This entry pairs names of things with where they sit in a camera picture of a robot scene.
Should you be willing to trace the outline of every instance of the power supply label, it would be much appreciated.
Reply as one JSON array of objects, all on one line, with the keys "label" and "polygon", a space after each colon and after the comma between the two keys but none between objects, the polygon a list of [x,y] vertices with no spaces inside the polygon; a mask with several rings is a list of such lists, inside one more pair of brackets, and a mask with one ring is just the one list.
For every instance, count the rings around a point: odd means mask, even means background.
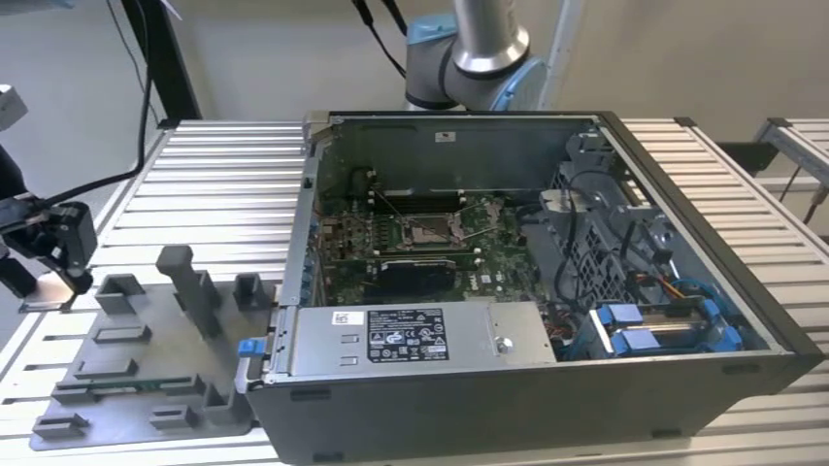
[{"label": "power supply label", "polygon": [[393,309],[367,314],[371,362],[450,359],[442,309]]}]

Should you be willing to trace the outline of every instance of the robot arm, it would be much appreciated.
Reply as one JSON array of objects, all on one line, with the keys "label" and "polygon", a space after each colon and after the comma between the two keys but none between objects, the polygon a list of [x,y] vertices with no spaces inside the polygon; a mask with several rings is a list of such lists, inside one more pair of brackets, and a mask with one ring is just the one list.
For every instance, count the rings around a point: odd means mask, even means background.
[{"label": "robot arm", "polygon": [[[8,85],[0,85],[0,130],[26,115],[26,105]],[[22,170],[0,146],[0,283],[20,298],[38,289],[38,280],[11,257],[15,250],[38,259],[60,277],[72,294],[92,285],[86,270],[98,246],[90,208],[80,202],[50,206],[26,188]]]},{"label": "robot arm", "polygon": [[546,79],[509,0],[456,0],[454,15],[409,29],[406,98],[412,110],[534,110]]}]

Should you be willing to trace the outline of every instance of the barcode sticker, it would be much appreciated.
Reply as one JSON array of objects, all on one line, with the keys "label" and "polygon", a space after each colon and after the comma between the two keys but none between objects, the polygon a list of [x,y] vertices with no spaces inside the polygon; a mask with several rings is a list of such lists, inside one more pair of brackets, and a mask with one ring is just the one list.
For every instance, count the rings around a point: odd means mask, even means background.
[{"label": "barcode sticker", "polygon": [[361,311],[337,311],[331,316],[331,325],[363,325],[366,313]]},{"label": "barcode sticker", "polygon": [[453,143],[456,137],[456,131],[442,131],[436,133],[436,143]]}]

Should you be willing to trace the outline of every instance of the slotted metal surface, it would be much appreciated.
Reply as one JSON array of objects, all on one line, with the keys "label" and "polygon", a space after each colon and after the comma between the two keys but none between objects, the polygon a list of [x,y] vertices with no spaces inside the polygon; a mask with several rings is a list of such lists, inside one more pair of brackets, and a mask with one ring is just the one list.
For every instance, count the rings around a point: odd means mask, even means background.
[{"label": "slotted metal surface", "polygon": [[155,259],[178,244],[215,282],[281,280],[303,160],[299,123],[185,122],[102,235],[96,281],[129,272],[167,283]]},{"label": "slotted metal surface", "polygon": [[[825,245],[699,129],[680,127],[672,119],[626,120],[626,125],[795,320],[829,352]],[[114,226],[95,257],[99,272],[139,271],[147,274],[142,280],[162,280],[153,272],[159,244],[193,235],[197,260],[215,276],[230,278],[242,268],[250,271],[262,267],[259,270],[271,270],[266,274],[279,277],[286,247],[279,232],[290,228],[291,214],[290,208],[275,199],[283,199],[282,194],[290,196],[297,187],[297,184],[283,186],[291,181],[281,177],[294,170],[291,164],[299,164],[295,161],[301,159],[298,138],[297,124],[186,123],[170,137],[135,197],[115,207],[123,212],[112,216]],[[242,168],[235,163],[237,157],[258,161],[243,162],[251,165]],[[197,158],[210,162],[189,165],[186,160]],[[199,171],[218,173],[211,172],[211,166],[233,168],[231,178],[194,175]],[[175,170],[181,170],[185,178],[174,177]],[[215,207],[210,199],[221,200],[223,207]],[[82,297],[78,309],[87,307],[87,299]],[[46,315],[27,327],[31,330],[22,330],[23,335],[31,334],[20,353],[11,351],[10,356],[6,349],[0,353],[0,371],[4,358],[12,360],[0,382],[0,460],[62,465],[119,461],[158,465],[278,461],[262,429],[254,429],[245,437],[226,439],[44,453],[28,449],[31,425],[46,408],[43,397],[64,375],[78,338],[87,332],[94,317],[90,313]],[[829,464],[829,362],[780,394],[741,401],[692,439],[394,462],[395,465],[610,463]]]},{"label": "slotted metal surface", "polygon": [[824,184],[829,184],[829,119],[771,118],[760,141],[772,143]]}]

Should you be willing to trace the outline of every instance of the green circuit board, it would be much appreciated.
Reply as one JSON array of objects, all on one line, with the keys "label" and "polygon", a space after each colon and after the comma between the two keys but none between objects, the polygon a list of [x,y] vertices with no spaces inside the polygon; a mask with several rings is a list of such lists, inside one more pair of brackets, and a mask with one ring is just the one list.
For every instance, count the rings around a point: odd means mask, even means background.
[{"label": "green circuit board", "polygon": [[412,295],[367,298],[386,261],[453,262],[452,288],[420,295],[418,302],[546,301],[516,209],[482,194],[466,196],[464,206],[449,213],[338,210],[323,220],[327,305],[413,302]]}]

